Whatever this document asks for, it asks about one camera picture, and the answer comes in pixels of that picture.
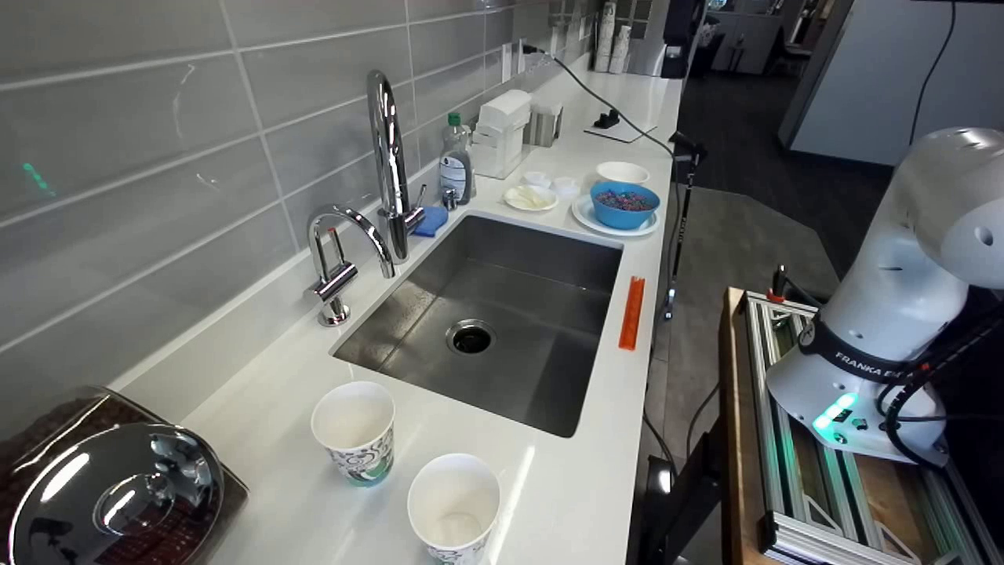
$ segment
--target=sink drain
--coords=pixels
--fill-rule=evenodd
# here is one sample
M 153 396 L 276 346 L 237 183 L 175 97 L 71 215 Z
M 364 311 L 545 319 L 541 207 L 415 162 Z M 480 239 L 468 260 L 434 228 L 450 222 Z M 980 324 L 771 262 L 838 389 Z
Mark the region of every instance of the sink drain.
M 483 329 L 480 319 L 468 317 L 468 319 L 457 319 L 447 329 L 447 346 L 453 346 L 454 352 L 464 352 L 464 355 L 480 355 L 491 346 L 491 333 Z

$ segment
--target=sponge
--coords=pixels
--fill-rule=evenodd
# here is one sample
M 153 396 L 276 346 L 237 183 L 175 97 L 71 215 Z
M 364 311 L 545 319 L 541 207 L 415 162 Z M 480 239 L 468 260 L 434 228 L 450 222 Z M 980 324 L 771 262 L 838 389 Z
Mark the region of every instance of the sponge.
M 412 234 L 417 239 L 435 239 L 435 232 L 443 228 L 443 222 L 450 220 L 447 207 L 427 207 L 421 213 L 421 220 L 415 222 Z

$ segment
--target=white plate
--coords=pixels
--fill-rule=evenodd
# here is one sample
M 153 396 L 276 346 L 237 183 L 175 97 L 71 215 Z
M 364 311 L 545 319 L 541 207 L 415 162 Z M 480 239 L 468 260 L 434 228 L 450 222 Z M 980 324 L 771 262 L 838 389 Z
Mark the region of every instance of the white plate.
M 590 197 L 590 193 L 580 193 L 578 202 L 572 202 L 572 203 L 567 203 L 567 213 L 572 213 L 580 225 L 588 225 L 588 228 L 594 228 L 594 232 L 603 232 L 603 234 L 613 234 L 613 239 L 647 239 L 647 234 L 653 234 L 656 225 L 660 225 L 660 207 L 656 207 L 653 220 L 647 220 L 647 222 L 636 225 L 636 228 L 613 228 L 613 225 L 603 225 L 603 222 L 596 222 L 596 215 L 594 215 L 594 197 Z
M 505 203 L 514 207 L 514 211 L 524 211 L 524 213 L 545 213 L 545 211 L 558 207 L 558 197 L 531 192 L 524 186 L 514 186 L 514 189 L 505 192 Z

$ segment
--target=blue bowl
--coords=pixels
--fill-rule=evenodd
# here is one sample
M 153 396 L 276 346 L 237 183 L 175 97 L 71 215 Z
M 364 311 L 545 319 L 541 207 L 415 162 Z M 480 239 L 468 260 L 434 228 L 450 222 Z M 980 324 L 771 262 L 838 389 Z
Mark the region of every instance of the blue bowl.
M 609 228 L 639 228 L 660 207 L 660 193 L 635 183 L 596 183 L 590 197 L 594 220 Z

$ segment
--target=red strip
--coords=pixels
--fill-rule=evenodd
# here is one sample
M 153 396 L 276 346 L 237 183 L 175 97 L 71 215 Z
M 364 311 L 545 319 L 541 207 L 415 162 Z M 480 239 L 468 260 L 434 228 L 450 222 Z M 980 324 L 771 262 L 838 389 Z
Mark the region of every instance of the red strip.
M 647 278 L 630 277 L 626 307 L 624 307 L 624 324 L 620 324 L 620 349 L 624 352 L 636 349 L 636 324 L 639 324 L 644 299 L 647 299 Z

